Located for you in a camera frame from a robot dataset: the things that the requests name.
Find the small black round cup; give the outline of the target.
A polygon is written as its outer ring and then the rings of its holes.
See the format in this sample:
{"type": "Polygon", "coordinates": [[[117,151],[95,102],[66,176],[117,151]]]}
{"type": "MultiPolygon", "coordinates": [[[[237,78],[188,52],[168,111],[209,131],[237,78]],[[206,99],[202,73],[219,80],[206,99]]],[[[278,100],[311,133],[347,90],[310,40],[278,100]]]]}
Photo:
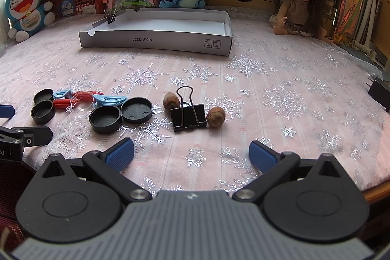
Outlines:
{"type": "Polygon", "coordinates": [[[31,117],[38,125],[43,125],[51,121],[56,114],[56,109],[51,100],[43,100],[37,103],[31,110],[31,117]]]}

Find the red plastic crate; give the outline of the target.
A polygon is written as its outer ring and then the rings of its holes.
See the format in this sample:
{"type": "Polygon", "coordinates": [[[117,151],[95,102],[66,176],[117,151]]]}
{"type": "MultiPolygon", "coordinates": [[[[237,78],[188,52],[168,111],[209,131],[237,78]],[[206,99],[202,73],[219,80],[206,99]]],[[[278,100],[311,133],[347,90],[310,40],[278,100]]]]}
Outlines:
{"type": "Polygon", "coordinates": [[[42,0],[43,3],[51,2],[51,11],[56,19],[71,17],[81,14],[103,14],[105,4],[102,0],[42,0]]]}

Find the large black binder clip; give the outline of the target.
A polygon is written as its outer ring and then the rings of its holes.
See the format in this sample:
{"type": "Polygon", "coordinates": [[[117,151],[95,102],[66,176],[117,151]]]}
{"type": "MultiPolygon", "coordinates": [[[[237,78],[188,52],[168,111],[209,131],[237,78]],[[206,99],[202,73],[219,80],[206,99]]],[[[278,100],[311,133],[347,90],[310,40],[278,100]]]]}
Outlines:
{"type": "Polygon", "coordinates": [[[205,117],[205,107],[203,104],[193,103],[193,92],[193,87],[188,85],[181,86],[176,90],[177,95],[180,97],[180,106],[171,109],[171,120],[174,132],[196,128],[205,128],[208,125],[205,117]],[[185,105],[184,98],[180,94],[180,90],[183,88],[191,89],[189,94],[190,103],[187,105],[185,105]]]}

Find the blue Doraemon plush toy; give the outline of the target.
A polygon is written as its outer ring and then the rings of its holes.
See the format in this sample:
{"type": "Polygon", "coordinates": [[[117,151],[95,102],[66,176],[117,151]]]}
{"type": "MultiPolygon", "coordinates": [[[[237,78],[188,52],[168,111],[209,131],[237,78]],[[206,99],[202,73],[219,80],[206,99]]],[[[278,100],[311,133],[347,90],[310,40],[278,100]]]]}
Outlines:
{"type": "Polygon", "coordinates": [[[9,37],[21,43],[56,19],[52,2],[41,0],[6,0],[5,10],[12,28],[9,37]]]}

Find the small black binder clip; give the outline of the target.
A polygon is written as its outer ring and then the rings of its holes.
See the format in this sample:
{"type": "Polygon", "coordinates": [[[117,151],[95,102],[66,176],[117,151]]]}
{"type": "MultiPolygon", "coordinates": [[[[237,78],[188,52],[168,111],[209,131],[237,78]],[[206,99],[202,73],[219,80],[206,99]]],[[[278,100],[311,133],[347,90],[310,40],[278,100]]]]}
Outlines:
{"type": "Polygon", "coordinates": [[[113,23],[115,20],[116,20],[116,15],[117,15],[117,8],[109,11],[108,9],[105,9],[105,15],[106,15],[106,18],[108,19],[108,24],[111,24],[113,23]]]}

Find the small black round lid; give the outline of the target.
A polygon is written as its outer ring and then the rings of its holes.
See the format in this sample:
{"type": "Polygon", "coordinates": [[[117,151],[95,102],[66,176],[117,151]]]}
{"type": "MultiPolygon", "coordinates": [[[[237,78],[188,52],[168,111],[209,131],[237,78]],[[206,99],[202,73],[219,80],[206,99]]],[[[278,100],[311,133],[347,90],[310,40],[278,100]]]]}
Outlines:
{"type": "Polygon", "coordinates": [[[39,92],[37,92],[33,98],[33,102],[35,104],[38,104],[42,101],[45,101],[45,100],[49,100],[49,101],[53,101],[54,100],[54,91],[50,88],[46,88],[46,89],[43,89],[39,92]]]}

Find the brown-haired baby doll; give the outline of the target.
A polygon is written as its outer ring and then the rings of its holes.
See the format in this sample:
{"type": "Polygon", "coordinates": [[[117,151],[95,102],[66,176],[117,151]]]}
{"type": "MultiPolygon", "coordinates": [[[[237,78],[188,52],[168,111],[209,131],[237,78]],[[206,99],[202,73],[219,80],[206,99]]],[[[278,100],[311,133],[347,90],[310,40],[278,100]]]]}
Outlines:
{"type": "Polygon", "coordinates": [[[269,19],[274,34],[315,37],[327,44],[332,43],[322,21],[322,16],[327,11],[327,0],[274,1],[276,13],[269,19]]]}

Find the pink snowflake tablecloth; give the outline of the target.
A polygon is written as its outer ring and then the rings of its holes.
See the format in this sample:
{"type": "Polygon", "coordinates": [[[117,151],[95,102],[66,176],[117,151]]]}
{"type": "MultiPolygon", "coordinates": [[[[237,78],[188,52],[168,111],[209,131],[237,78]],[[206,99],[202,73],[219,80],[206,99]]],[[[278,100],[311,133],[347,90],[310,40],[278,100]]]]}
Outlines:
{"type": "Polygon", "coordinates": [[[109,96],[141,96],[153,105],[151,119],[124,124],[110,135],[96,134],[91,109],[57,112],[54,138],[28,148],[33,166],[51,153],[77,158],[105,150],[124,137],[135,157],[125,174],[155,193],[161,189],[238,190],[258,172],[249,144],[260,141],[303,158],[333,153],[355,184],[369,189],[389,179],[389,114],[369,94],[368,70],[345,51],[311,38],[276,36],[256,14],[230,10],[233,45],[229,57],[130,48],[89,48],[79,31],[95,17],[71,17],[43,29],[1,57],[1,102],[15,108],[8,127],[33,125],[34,95],[50,88],[97,90],[109,96]],[[219,106],[220,128],[174,132],[167,92],[193,87],[192,101],[205,117],[219,106]]]}

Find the black power adapter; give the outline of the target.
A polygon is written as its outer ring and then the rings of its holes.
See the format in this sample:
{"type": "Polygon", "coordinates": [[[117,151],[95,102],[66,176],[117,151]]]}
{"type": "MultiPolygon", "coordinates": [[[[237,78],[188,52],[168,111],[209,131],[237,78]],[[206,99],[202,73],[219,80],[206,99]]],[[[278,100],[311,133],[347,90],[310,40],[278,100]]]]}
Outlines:
{"type": "Polygon", "coordinates": [[[387,113],[390,110],[390,90],[379,77],[375,77],[368,90],[369,95],[381,104],[387,113]]]}

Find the small blue plastic clip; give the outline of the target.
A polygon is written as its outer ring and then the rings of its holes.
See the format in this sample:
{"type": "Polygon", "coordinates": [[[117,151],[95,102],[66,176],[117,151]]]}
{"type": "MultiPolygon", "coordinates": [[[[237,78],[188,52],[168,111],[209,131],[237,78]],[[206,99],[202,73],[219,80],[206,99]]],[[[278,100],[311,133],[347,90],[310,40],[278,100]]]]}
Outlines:
{"type": "Polygon", "coordinates": [[[70,89],[59,90],[53,93],[53,97],[55,100],[70,99],[73,97],[73,93],[70,89]]]}

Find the light brown walnut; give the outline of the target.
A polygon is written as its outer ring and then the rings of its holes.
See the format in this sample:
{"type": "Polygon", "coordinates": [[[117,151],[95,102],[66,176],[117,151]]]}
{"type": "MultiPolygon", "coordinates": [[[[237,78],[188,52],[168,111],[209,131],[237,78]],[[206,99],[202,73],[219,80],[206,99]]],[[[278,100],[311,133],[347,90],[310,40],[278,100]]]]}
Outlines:
{"type": "Polygon", "coordinates": [[[212,128],[220,128],[225,122],[225,111],[219,106],[211,108],[206,116],[208,125],[212,128]]]}

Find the white cardboard tray box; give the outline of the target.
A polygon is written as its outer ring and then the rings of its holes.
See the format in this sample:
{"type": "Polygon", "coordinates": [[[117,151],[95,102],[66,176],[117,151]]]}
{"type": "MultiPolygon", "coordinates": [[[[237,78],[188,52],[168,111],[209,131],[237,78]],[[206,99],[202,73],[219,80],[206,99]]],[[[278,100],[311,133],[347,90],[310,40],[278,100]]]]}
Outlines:
{"type": "Polygon", "coordinates": [[[84,48],[162,49],[228,56],[233,34],[227,12],[208,9],[123,10],[79,32],[84,48]]]}

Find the wooden drawer shelf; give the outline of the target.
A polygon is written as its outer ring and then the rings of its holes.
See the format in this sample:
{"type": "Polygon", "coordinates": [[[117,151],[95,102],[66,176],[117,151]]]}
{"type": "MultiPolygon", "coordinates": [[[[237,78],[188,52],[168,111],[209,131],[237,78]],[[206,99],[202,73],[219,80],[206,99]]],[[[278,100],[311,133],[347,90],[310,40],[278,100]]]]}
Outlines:
{"type": "Polygon", "coordinates": [[[207,6],[242,7],[274,12],[273,0],[205,0],[207,6]]]}

